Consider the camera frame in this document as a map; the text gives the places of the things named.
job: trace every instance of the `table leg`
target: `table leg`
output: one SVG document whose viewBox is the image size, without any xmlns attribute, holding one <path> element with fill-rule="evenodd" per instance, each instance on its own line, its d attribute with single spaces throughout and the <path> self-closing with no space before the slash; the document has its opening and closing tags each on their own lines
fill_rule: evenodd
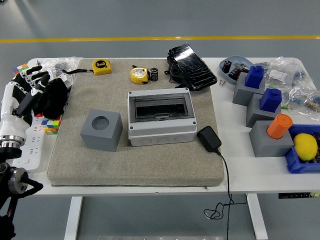
<svg viewBox="0 0 320 240">
<path fill-rule="evenodd" d="M 68 221 L 66 223 L 64 240 L 77 239 L 82 199 L 83 199 L 82 196 L 73 196 L 71 198 L 71 204 L 70 204 Z"/>
<path fill-rule="evenodd" d="M 262 216 L 258 196 L 255 193 L 248 193 L 247 196 L 249 211 L 257 240 L 268 240 L 267 230 Z"/>
</svg>

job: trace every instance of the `white power strip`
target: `white power strip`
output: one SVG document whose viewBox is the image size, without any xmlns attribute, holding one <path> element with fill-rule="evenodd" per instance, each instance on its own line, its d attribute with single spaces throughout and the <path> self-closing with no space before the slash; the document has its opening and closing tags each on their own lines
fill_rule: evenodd
<svg viewBox="0 0 320 240">
<path fill-rule="evenodd" d="M 36 173 L 39 170 L 41 153 L 44 144 L 45 131 L 41 127 L 44 117 L 34 117 L 32 125 L 26 130 L 25 144 L 20 148 L 22 155 L 13 160 L 12 165 L 17 168 L 24 168 L 30 173 Z"/>
</svg>

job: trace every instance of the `black power adapter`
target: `black power adapter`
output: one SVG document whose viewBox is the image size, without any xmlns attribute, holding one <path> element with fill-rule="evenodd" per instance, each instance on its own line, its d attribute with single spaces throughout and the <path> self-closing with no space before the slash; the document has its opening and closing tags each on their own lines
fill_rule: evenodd
<svg viewBox="0 0 320 240">
<path fill-rule="evenodd" d="M 205 149 L 210 152 L 217 152 L 221 146 L 221 141 L 211 126 L 205 126 L 203 129 L 198 131 L 196 136 L 199 138 Z"/>
</svg>

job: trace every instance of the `gray block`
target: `gray block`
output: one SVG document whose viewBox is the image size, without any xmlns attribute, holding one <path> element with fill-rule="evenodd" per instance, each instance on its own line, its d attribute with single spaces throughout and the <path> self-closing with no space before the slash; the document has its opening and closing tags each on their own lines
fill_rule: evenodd
<svg viewBox="0 0 320 240">
<path fill-rule="evenodd" d="M 122 130 L 119 112 L 91 109 L 80 135 L 89 149 L 116 152 Z"/>
<path fill-rule="evenodd" d="M 267 134 L 267 128 L 272 121 L 256 121 L 249 137 L 256 158 L 283 157 L 293 146 L 294 142 L 289 131 L 280 139 L 273 139 Z"/>
<path fill-rule="evenodd" d="M 238 81 L 236 82 L 234 94 L 233 94 L 233 100 L 232 102 L 234 104 L 239 104 L 243 106 L 248 106 L 249 102 L 254 94 L 261 94 L 263 95 L 265 92 L 265 85 L 266 80 L 265 78 L 262 79 L 259 88 L 253 88 L 245 86 L 246 76 L 248 73 L 241 72 L 240 76 L 238 78 Z"/>
<path fill-rule="evenodd" d="M 279 105 L 275 112 L 260 110 L 260 99 L 263 95 L 254 93 L 248 107 L 246 108 L 245 126 L 252 128 L 256 121 L 273 120 L 278 114 L 281 114 L 281 105 Z"/>
</svg>

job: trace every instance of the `yellow tape measure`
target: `yellow tape measure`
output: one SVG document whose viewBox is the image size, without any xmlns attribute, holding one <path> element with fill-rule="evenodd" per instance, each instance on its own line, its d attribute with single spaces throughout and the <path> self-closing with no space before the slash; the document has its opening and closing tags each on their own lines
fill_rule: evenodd
<svg viewBox="0 0 320 240">
<path fill-rule="evenodd" d="M 147 84 L 149 82 L 148 68 L 135 67 L 130 72 L 130 79 L 135 84 Z"/>
<path fill-rule="evenodd" d="M 103 75 L 111 73 L 110 62 L 105 58 L 99 58 L 92 63 L 94 75 Z"/>
</svg>

